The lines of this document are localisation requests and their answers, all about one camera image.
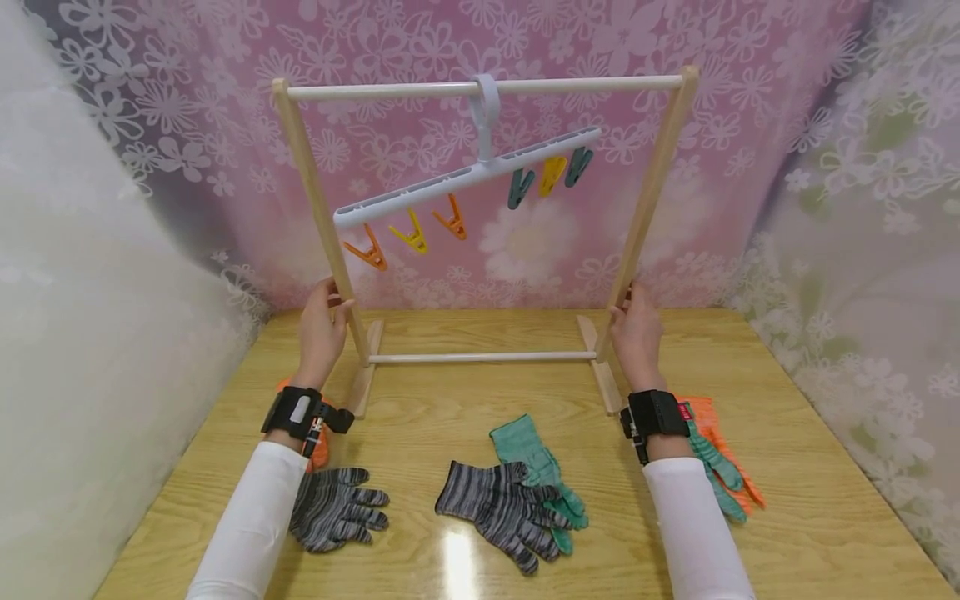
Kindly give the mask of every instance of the hanger hook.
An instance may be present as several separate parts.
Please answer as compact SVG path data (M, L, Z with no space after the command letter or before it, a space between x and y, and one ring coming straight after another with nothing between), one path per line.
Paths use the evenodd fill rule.
M469 97L473 125L477 128L477 160L488 162L492 158L491 133L500 118L500 93L496 81L487 73L477 73L472 79L480 85L480 95Z

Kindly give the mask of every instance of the wooden post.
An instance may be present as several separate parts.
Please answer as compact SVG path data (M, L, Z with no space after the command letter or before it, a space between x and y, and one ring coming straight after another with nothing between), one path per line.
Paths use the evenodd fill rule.
M300 171L300 179L303 182L303 190L310 200L310 206L313 209L313 220L317 225L317 231L320 233L320 241L324 244L326 259L330 263L330 270L333 272L333 280L337 283L337 290L340 291L340 297L343 300L354 298L353 286L350 284L350 276L347 272L347 262L344 260L343 249L340 248L340 238L337 237L336 227L333 225L333 217L330 216L330 206L326 203L326 196L320 187L320 181L317 177L317 162L310 150L310 140L307 138L306 127L303 125L303 116L300 114L300 107L297 103L290 100L287 90L290 84L285 79L274 79L274 102L276 111L280 115L280 122L283 124L283 130L286 132L287 141L290 143L290 150L294 156L294 162L297 164L297 170ZM357 355L360 357L361 367L370 365L370 347L367 342L367 335L363 330L363 322L360 320L360 309L356 303L348 312L348 323L350 335L353 337L353 343L357 348Z
M634 219L630 222L630 232L627 235L627 243L623 247L620 270L613 281L610 301L607 303L608 307L619 306L627 298L627 288L636 273L636 265L640 258L643 240L646 238L650 222L654 218L654 211L657 209L657 201L660 199L663 184L670 173L670 164L673 162L673 154L677 149L677 142L680 140L680 132L686 123L686 114L693 103L694 95L697 93L700 69L691 65L684 66L680 69L680 75L684 78L684 83L670 93L670 101L667 104L660 131L657 133L657 141L654 143L653 157L647 172L643 174L640 195L636 200ZM604 327L596 346L593 347L597 353L597 363L606 362L610 354L612 323L613 321L608 315L607 326Z

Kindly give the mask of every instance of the curtain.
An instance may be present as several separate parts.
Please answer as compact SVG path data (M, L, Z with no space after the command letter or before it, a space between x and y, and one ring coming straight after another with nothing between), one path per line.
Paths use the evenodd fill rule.
M10 2L0 52L0 595L85 598L267 310L170 239Z
M730 305L960 591L960 5L849 41Z

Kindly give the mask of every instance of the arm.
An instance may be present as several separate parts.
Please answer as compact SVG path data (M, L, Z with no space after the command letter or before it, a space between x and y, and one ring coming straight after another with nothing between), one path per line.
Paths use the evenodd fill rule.
M635 392L666 390L660 374L663 327L639 282L628 308L612 308L613 347ZM685 437L652 435L643 475L657 510L673 595L677 600L754 600L730 527L703 462Z
M300 367L290 380L298 388L320 390L343 351L347 309L343 302L330 321L336 290L322 282L300 317ZM260 600L274 574L290 526L300 480L308 459L303 440L286 431L268 431L253 451L227 504L210 545L187 591L187 600Z

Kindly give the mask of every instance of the wooden table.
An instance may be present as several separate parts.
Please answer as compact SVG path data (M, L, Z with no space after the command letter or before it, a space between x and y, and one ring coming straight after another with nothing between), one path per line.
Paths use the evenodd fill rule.
M387 316L383 352L582 349L572 311ZM599 311L589 313L601 323ZM276 383L297 365L298 315L273 319L237 370L97 598L182 598ZM712 396L733 451L766 495L734 536L757 596L953 598L933 564L736 313L663 311L661 367L678 394ZM346 393L348 347L325 393ZM623 378L617 372L623 386ZM533 416L590 518L574 554L524 578L468 523L436 516L451 459L496 464L488 432ZM368 414L333 440L331 465L372 472L390 529L326 555L288 536L268 598L669 598L652 508L632 448L584 364L381 366Z

